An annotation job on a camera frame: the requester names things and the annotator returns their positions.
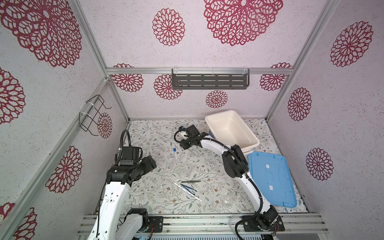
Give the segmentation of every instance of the floral patterned table surface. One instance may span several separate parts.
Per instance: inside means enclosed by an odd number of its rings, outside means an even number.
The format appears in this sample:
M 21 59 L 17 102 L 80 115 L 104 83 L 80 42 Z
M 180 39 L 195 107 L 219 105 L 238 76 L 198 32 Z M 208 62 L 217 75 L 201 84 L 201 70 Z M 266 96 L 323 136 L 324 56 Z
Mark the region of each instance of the floral patterned table surface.
M 254 150 L 280 154 L 271 132 L 262 119 L 244 120 L 260 140 Z M 132 207 L 144 207 L 150 214 L 217 214 L 250 213 L 253 206 L 239 183 L 230 178 L 220 156 L 210 150 L 193 146 L 183 150 L 173 140 L 173 134 L 180 126 L 194 124 L 202 132 L 207 131 L 204 120 L 135 120 L 129 127 L 133 146 L 143 149 L 143 156 L 151 155 L 157 168 L 134 182 L 129 196 L 124 201 L 122 214 Z M 179 159 L 175 161 L 173 149 Z M 192 167 L 189 178 L 183 177 L 185 170 Z M 196 189 L 202 202 L 187 195 L 172 182 L 201 180 L 189 184 Z M 297 206 L 276 207 L 280 213 L 308 212 L 294 183 Z M 231 195 L 235 199 L 226 201 Z

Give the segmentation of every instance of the blue plastic lid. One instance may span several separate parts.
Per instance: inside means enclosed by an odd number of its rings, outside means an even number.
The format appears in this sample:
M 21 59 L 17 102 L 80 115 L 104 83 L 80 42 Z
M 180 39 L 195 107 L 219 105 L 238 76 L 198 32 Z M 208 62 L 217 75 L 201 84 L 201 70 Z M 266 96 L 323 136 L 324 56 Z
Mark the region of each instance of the blue plastic lid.
M 248 155 L 249 172 L 264 197 L 283 207 L 297 205 L 295 189 L 285 157 L 266 152 Z

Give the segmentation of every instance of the red floral pattern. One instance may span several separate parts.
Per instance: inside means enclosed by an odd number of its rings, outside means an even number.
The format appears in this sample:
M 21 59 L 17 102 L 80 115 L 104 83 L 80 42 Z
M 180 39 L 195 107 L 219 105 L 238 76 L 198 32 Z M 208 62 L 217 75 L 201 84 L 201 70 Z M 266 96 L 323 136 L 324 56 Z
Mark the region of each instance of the red floral pattern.
M 372 26 L 368 22 L 355 22 L 344 29 L 331 48 L 331 61 L 338 67 L 348 66 L 361 58 L 372 41 Z
M 205 98 L 205 103 L 211 108 L 220 108 L 227 103 L 228 96 L 224 91 L 214 90 Z
M 311 103 L 311 95 L 307 89 L 294 90 L 288 101 L 289 116 L 295 121 L 303 120 L 310 112 Z
M 283 0 L 204 0 L 207 28 L 221 43 L 244 45 L 265 33 Z
M 152 29 L 156 38 L 166 46 L 178 44 L 184 37 L 184 22 L 178 12 L 163 8 L 158 11 L 152 21 Z
M 175 90 L 172 88 L 172 77 L 169 74 L 158 76 L 153 87 L 157 95 L 168 100 L 178 98 L 183 92 L 183 90 Z
M 0 124 L 18 118 L 24 106 L 23 87 L 9 72 L 0 68 Z
M 133 68 L 129 64 L 119 63 L 115 68 Z M 127 92 L 136 92 L 143 87 L 143 78 L 141 74 L 115 74 L 112 75 L 113 82 Z
M 45 186 L 50 192 L 63 193 L 68 191 L 79 179 L 83 167 L 82 161 L 78 149 L 70 146 Z
M 97 130 L 102 138 L 108 138 L 112 133 L 112 120 L 108 113 L 102 113 L 97 120 Z
M 331 156 L 323 149 L 312 149 L 307 155 L 306 163 L 308 171 L 317 180 L 327 180 L 333 173 Z
M 37 214 L 35 208 L 29 209 L 29 214 L 24 217 L 22 224 L 17 228 L 12 240 L 31 240 L 37 227 Z
M 278 63 L 272 65 L 271 68 L 290 68 L 292 67 L 289 63 Z M 283 84 L 287 75 L 285 74 L 264 74 L 260 79 L 260 86 L 268 91 L 279 89 Z
M 80 57 L 80 29 L 66 0 L 0 0 L 0 16 L 38 60 L 66 68 Z
M 12 209 L 14 205 L 15 203 L 7 202 L 6 204 L 0 206 L 0 224 L 8 215 L 9 211 Z

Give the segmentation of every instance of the white stick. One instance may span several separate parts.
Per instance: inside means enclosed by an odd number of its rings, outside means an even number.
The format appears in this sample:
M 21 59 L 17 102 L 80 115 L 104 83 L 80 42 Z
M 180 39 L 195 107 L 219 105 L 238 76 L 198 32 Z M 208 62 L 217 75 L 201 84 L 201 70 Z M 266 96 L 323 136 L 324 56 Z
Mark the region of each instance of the white stick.
M 176 186 L 178 186 L 179 188 L 183 189 L 186 193 L 188 193 L 189 195 L 191 195 L 192 197 L 196 198 L 197 200 L 199 200 L 200 202 L 202 202 L 198 197 L 196 196 L 193 196 L 192 193 L 188 192 L 187 190 L 185 190 L 182 186 L 178 185 L 177 183 L 173 182 Z

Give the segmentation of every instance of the white plastic bin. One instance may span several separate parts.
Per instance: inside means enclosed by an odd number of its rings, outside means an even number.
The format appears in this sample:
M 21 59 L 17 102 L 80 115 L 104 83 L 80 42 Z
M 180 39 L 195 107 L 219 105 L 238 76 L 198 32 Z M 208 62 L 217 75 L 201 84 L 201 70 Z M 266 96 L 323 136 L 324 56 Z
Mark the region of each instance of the white plastic bin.
M 260 144 L 259 139 L 234 110 L 215 113 L 205 117 L 209 134 L 226 145 L 237 144 L 244 155 Z

